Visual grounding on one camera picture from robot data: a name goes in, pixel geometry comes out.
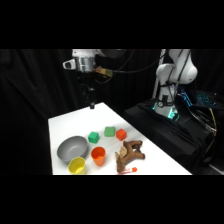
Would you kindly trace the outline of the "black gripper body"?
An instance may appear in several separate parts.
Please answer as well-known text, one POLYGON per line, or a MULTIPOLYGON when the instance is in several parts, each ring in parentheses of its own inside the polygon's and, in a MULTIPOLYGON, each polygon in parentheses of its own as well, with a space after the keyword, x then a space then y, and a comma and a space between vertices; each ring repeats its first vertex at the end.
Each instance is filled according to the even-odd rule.
POLYGON ((80 76, 80 85, 82 93, 89 104, 95 104, 96 100, 96 89, 95 89, 95 77, 92 72, 82 73, 80 76))

